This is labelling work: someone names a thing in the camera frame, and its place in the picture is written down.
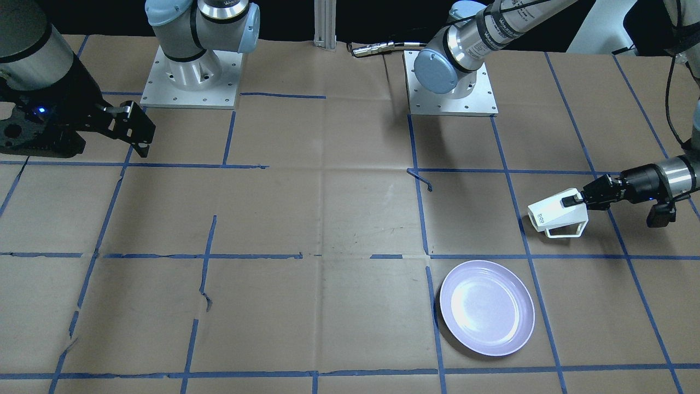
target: white plate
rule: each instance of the white plate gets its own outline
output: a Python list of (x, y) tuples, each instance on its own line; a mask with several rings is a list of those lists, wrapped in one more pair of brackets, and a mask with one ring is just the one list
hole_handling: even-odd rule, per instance
[(523, 282), (504, 266), (467, 261), (447, 274), (440, 289), (447, 328), (484, 355), (514, 353), (535, 329), (535, 306)]

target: black cable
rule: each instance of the black cable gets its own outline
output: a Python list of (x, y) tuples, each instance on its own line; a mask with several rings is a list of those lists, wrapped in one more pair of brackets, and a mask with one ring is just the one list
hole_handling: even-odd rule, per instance
[(666, 80), (666, 98), (664, 100), (664, 104), (666, 107), (666, 121), (668, 122), (668, 126), (671, 128), (671, 132), (673, 133), (673, 136), (675, 137), (675, 140), (678, 142), (678, 144), (683, 145), (683, 141), (681, 140), (680, 136), (678, 135), (678, 132), (676, 129), (673, 127), (673, 122), (671, 122), (671, 109), (669, 107), (669, 93), (671, 92), (671, 77), (673, 77), (673, 68), (676, 65), (676, 57), (673, 56), (671, 57), (671, 67), (668, 69), (668, 79)]
[[(678, 18), (677, 18), (677, 23), (675, 24), (674, 28), (678, 29), (683, 24), (682, 18), (680, 16), (680, 0), (675, 0), (675, 9), (677, 11)], [(673, 133), (675, 140), (678, 142), (679, 145), (682, 146), (683, 140), (678, 135), (678, 131), (676, 131), (676, 128), (673, 127), (673, 122), (671, 122), (671, 108), (669, 106), (669, 95), (671, 92), (671, 78), (673, 78), (673, 69), (675, 66), (676, 66), (676, 57), (671, 56), (671, 66), (668, 69), (668, 79), (666, 80), (666, 97), (664, 99), (664, 106), (666, 107), (666, 121), (668, 122), (668, 126), (671, 129), (671, 132)]]

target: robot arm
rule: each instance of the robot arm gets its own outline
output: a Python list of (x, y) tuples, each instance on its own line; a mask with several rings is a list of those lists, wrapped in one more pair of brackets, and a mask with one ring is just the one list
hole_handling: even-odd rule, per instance
[(575, 2), (496, 0), (476, 11), (483, 6), (461, 1), (467, 8), (462, 14), (472, 16), (452, 20), (430, 40), (416, 58), (416, 77), (426, 89), (437, 94), (448, 93), (462, 78), (477, 71), (489, 53), (503, 49)]
[(131, 144), (146, 157), (155, 126), (132, 101), (112, 107), (66, 41), (32, 0), (0, 0), (0, 153), (69, 158), (77, 131)]
[[(496, 0), (478, 11), (462, 11), (462, 14), (471, 16), (452, 19), (418, 54), (414, 64), (416, 77), (421, 85), (434, 93), (449, 93), (462, 78), (478, 70), (489, 53), (503, 49), (573, 3), (575, 0)], [(677, 20), (675, 30), (679, 43), (676, 52), (683, 51), (693, 74), (700, 76), (700, 45), (697, 45), (700, 41), (700, 5), (689, 0), (681, 0), (680, 7), (678, 0), (664, 0), (664, 3), (671, 19)], [(482, 6), (468, 4), (467, 7)], [(539, 231), (571, 224), (561, 218), (572, 214), (579, 204), (585, 204), (588, 210), (607, 210), (617, 201), (637, 204), (656, 200), (647, 217), (647, 225), (667, 226), (676, 220), (676, 203), (700, 189), (700, 103), (694, 116), (693, 138), (682, 147), (686, 151), (682, 156), (622, 171), (614, 179), (604, 175), (584, 186), (580, 193), (572, 189), (573, 195), (570, 191), (562, 192), (556, 198), (553, 196), (531, 205), (529, 213), (533, 224)], [(537, 209), (556, 212), (532, 211)], [(554, 223), (549, 228), (545, 217), (552, 218)], [(570, 236), (580, 236), (581, 231), (582, 226)]]

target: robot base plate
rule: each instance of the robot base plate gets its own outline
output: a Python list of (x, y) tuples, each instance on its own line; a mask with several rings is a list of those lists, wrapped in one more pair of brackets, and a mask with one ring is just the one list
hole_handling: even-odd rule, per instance
[(217, 85), (197, 91), (186, 91), (175, 87), (169, 80), (165, 55), (160, 47), (155, 54), (148, 82), (143, 89), (141, 105), (156, 108), (206, 108), (234, 109), (241, 78), (243, 55), (236, 52), (215, 50), (221, 61), (223, 74)]
[(418, 78), (413, 72), (413, 63), (417, 55), (417, 50), (406, 50), (403, 53), (411, 114), (492, 116), (498, 113), (496, 98), (491, 89), (491, 81), (485, 64), (477, 71), (477, 83), (472, 88), (472, 92), (464, 98), (454, 99), (447, 95), (435, 94), (418, 82)]

